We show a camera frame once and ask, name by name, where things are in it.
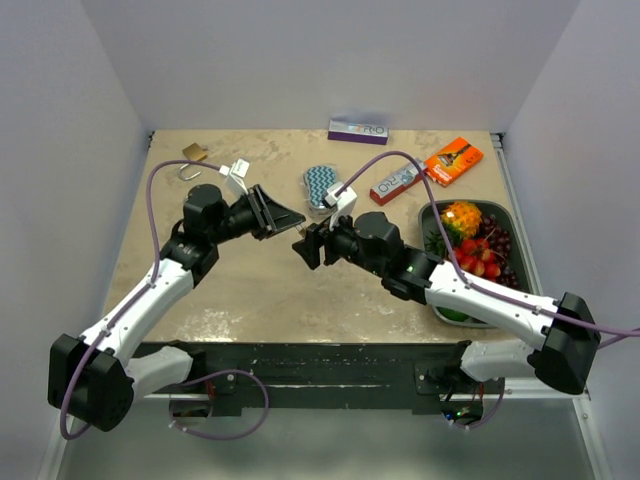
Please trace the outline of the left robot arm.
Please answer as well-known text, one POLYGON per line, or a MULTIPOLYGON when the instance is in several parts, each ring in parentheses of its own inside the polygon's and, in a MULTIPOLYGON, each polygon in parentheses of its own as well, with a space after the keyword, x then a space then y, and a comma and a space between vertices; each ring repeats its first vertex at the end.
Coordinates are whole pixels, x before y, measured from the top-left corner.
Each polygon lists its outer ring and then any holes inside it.
POLYGON ((273 200, 259 185, 227 203, 211 184, 192 188, 183 217, 145 277, 108 314, 77 337, 51 346, 48 403, 103 432, 114 429, 132 404, 169 386, 200 390, 206 359, 174 341, 141 358, 134 353, 150 330, 194 290, 219 259, 220 244, 245 234, 269 239, 302 225, 303 214, 273 200))

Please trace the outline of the aluminium rail frame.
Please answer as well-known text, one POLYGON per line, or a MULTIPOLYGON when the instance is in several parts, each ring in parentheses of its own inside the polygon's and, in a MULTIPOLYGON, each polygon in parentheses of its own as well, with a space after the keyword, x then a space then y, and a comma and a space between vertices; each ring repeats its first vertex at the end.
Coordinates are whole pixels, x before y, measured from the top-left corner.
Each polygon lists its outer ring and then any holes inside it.
POLYGON ((43 479, 610 479, 588 396, 512 381, 488 395, 489 419, 465 430, 405 410, 249 410, 202 422, 214 441, 170 424, 166 395, 137 404, 114 431, 53 434, 43 479))

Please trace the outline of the large brass padlock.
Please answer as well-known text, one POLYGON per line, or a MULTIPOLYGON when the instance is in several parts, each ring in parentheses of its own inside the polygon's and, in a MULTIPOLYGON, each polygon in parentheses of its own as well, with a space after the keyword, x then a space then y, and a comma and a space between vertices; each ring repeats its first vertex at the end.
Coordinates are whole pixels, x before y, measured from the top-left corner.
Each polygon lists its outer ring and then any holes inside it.
POLYGON ((184 182, 195 180, 201 175, 201 171, 195 170, 194 165, 207 159, 207 148, 198 143, 191 143, 182 150, 182 154, 188 163, 179 168, 177 176, 184 182))

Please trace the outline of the dark grapes bunch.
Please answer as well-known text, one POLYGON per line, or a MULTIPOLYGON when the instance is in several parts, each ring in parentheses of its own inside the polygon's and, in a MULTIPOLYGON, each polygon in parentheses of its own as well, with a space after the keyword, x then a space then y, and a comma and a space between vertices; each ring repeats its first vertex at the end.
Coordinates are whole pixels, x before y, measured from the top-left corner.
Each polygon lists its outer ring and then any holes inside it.
POLYGON ((522 275, 515 270, 514 240, 507 229, 498 224, 495 215, 482 217, 474 241, 474 256, 484 264, 483 277, 523 291, 522 275))

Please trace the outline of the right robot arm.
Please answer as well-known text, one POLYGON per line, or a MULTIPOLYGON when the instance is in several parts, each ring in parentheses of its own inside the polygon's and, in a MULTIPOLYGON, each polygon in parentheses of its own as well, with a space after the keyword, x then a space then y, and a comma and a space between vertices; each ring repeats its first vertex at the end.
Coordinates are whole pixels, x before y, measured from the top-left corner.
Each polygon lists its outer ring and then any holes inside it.
POLYGON ((456 392, 509 376, 535 377, 569 395, 586 387, 601 336, 575 294, 537 296, 458 272, 452 262, 406 244, 382 212, 312 224, 292 248, 312 270, 344 260, 377 276, 401 300, 455 310, 512 334, 496 345, 465 346, 445 369, 456 392))

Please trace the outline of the grey fruit tray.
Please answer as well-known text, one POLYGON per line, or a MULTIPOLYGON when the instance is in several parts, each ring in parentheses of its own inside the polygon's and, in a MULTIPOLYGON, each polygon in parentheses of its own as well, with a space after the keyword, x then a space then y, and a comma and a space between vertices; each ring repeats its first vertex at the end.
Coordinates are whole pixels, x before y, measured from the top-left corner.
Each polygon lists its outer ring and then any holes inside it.
MULTIPOLYGON (((481 200, 469 200, 469 202, 474 203, 481 210, 482 217, 495 215, 498 224, 505 227, 511 234, 515 245, 515 270, 517 273, 522 275, 522 283, 524 284, 523 292, 532 293, 533 290, 527 271, 524 251, 520 239, 517 236, 516 225, 510 213, 504 207, 495 202, 481 200)), ((424 206, 418 214, 418 225, 422 236, 423 247, 426 250, 425 237, 437 225, 434 212, 432 211, 430 204, 424 206)))

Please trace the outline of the red white box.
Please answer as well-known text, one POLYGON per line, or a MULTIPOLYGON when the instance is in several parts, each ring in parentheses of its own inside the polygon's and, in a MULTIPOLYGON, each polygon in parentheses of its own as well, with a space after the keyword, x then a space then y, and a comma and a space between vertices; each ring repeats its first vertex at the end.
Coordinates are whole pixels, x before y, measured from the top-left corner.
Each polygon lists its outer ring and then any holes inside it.
POLYGON ((425 160, 416 160, 416 162, 416 165, 408 163, 372 186, 369 197, 377 205, 384 206, 416 183, 421 182, 421 176, 427 172, 427 165, 425 160))

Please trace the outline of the blue zigzag pouch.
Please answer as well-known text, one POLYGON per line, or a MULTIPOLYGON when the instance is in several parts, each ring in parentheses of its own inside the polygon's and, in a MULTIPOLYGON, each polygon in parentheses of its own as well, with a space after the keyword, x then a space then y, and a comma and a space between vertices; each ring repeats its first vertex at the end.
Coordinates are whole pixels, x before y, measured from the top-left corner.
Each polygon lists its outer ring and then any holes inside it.
POLYGON ((331 212, 323 203, 328 189, 339 181, 338 172, 333 165, 315 165, 304 171, 303 185, 307 195, 309 210, 314 216, 323 216, 331 212))

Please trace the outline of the toy pineapple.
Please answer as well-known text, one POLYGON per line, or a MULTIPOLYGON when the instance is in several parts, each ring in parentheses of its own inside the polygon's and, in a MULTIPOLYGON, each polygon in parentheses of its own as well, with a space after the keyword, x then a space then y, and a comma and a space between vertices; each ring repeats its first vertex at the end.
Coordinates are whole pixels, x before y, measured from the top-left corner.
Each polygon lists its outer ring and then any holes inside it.
POLYGON ((441 257, 448 255, 445 238, 451 247, 458 247, 464 240, 473 238, 482 223, 481 210, 471 202, 455 201, 439 214, 442 227, 436 225, 426 239, 426 250, 441 257))

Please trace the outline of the orange box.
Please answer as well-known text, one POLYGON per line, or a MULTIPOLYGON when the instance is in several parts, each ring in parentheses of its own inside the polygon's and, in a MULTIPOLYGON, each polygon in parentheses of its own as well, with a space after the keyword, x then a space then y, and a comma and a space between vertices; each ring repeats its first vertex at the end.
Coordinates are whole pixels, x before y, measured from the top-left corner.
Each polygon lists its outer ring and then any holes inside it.
POLYGON ((477 165, 484 153, 463 137, 458 137, 426 160, 426 174, 447 187, 477 165))

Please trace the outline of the purple white box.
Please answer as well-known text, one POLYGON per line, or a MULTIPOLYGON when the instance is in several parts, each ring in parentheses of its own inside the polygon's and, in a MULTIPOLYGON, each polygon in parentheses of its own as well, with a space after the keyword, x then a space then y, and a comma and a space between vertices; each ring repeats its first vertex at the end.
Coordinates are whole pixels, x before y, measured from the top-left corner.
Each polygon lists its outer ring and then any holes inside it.
POLYGON ((332 141, 386 145, 390 138, 388 119, 376 113, 351 112, 333 115, 327 138, 332 141))

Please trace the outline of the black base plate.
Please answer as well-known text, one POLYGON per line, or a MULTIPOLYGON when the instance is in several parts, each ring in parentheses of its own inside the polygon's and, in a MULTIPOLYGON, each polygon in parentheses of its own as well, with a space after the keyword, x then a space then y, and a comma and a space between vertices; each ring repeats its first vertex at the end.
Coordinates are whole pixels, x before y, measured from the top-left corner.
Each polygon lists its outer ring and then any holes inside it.
POLYGON ((213 413, 244 408, 409 410, 438 415, 499 391, 458 368, 463 343, 204 343, 191 379, 212 380, 213 413))

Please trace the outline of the green avocado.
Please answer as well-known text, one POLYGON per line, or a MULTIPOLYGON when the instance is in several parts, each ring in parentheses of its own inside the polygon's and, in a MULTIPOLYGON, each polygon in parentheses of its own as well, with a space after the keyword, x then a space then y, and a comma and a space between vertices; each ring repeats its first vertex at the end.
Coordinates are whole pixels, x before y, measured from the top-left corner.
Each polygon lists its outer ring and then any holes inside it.
POLYGON ((452 310, 444 307, 437 307, 436 310, 441 317, 452 322, 466 322, 467 319, 469 318, 468 315, 462 312, 458 312, 456 310, 452 310))

